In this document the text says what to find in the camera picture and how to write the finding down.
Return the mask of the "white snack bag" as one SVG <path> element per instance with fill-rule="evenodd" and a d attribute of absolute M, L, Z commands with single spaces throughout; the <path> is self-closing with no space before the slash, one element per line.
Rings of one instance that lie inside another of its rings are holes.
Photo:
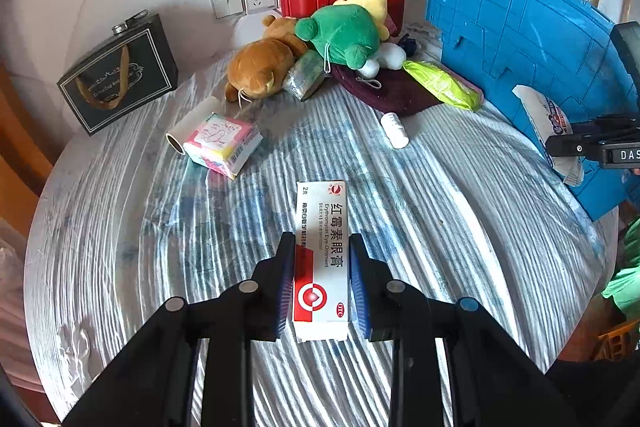
<path fill-rule="evenodd" d="M 561 177 L 564 184 L 582 184 L 584 168 L 577 157 L 553 157 L 546 151 L 549 138 L 573 133 L 572 126 L 560 106 L 533 88 L 522 84 L 515 86 L 512 93 L 521 101 L 549 166 Z"/>

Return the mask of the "green wet wipes pack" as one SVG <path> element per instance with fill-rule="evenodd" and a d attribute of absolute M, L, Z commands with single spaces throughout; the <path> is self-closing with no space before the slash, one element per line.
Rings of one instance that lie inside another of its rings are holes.
<path fill-rule="evenodd" d="M 438 101 L 446 105 L 477 112 L 484 103 L 484 93 L 480 88 L 444 65 L 405 61 L 402 68 Z"/>

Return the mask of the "white medicine bottle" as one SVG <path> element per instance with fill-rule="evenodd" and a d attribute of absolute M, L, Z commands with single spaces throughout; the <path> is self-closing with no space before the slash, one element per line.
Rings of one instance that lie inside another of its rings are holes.
<path fill-rule="evenodd" d="M 409 144 L 407 131 L 395 113 L 384 114 L 380 119 L 380 124 L 393 148 L 400 150 Z"/>

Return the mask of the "maroon fabric hat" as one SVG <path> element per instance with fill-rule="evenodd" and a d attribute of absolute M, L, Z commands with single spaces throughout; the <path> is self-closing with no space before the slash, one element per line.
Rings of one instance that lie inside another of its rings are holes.
<path fill-rule="evenodd" d="M 351 95 L 383 114 L 408 117 L 440 104 L 403 69 L 382 68 L 374 79 L 364 81 L 347 66 L 332 65 L 331 75 Z"/>

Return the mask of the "white duck plush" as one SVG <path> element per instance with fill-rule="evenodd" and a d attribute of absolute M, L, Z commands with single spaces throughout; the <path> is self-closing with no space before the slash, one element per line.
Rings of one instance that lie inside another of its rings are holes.
<path fill-rule="evenodd" d="M 407 60 L 405 50 L 395 43 L 382 42 L 378 49 L 358 69 L 363 79 L 374 79 L 381 69 L 399 70 Z"/>

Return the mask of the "red white medicine box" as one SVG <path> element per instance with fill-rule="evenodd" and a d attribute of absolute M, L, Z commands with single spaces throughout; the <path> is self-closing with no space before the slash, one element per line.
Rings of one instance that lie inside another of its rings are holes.
<path fill-rule="evenodd" d="M 292 321 L 299 343 L 344 341 L 349 323 L 347 187 L 299 182 Z"/>

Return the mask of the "pink pastel tissue box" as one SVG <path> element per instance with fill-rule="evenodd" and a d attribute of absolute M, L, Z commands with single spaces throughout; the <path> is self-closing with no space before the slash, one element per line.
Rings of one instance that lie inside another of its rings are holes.
<path fill-rule="evenodd" d="M 211 113 L 183 148 L 198 165 L 235 179 L 260 142 L 262 134 L 254 124 Z"/>

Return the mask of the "green yellow plush toy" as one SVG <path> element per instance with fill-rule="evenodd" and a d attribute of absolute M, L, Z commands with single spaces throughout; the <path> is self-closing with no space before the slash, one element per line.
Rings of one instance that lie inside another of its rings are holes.
<path fill-rule="evenodd" d="M 325 72 L 332 65 L 360 69 L 390 38 L 387 0 L 337 0 L 297 21 L 297 38 L 320 53 Z"/>

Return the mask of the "white paper roll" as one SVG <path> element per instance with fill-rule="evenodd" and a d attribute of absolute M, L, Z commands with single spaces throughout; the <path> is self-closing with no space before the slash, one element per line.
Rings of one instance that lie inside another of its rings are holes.
<path fill-rule="evenodd" d="M 184 115 L 174 127 L 165 133 L 165 138 L 169 145 L 179 154 L 184 155 L 186 151 L 183 145 L 189 141 L 190 136 L 206 119 L 213 113 L 220 113 L 224 110 L 224 104 L 218 98 L 209 96 L 205 100 L 193 107 L 189 113 Z"/>

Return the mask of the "brown bear plush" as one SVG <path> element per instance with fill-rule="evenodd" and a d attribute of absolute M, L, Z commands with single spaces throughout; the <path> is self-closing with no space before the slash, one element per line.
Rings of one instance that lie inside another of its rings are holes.
<path fill-rule="evenodd" d="M 267 15 L 262 24 L 262 38 L 243 46 L 228 65 L 224 88 L 228 102 L 277 94 L 288 71 L 308 51 L 306 43 L 295 35 L 296 18 Z"/>

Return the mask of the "blue plastic crate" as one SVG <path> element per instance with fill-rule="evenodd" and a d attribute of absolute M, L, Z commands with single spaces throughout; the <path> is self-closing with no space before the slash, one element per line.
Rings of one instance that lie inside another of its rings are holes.
<path fill-rule="evenodd" d="M 637 112 L 638 93 L 611 41 L 614 24 L 585 0 L 428 0 L 442 62 L 484 92 L 537 148 L 514 94 L 527 86 L 569 122 Z"/>

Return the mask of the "black gift bag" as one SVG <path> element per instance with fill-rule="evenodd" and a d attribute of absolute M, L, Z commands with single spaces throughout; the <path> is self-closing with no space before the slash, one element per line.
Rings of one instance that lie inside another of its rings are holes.
<path fill-rule="evenodd" d="M 58 80 L 88 135 L 178 86 L 178 67 L 158 14 L 142 10 L 112 31 Z"/>

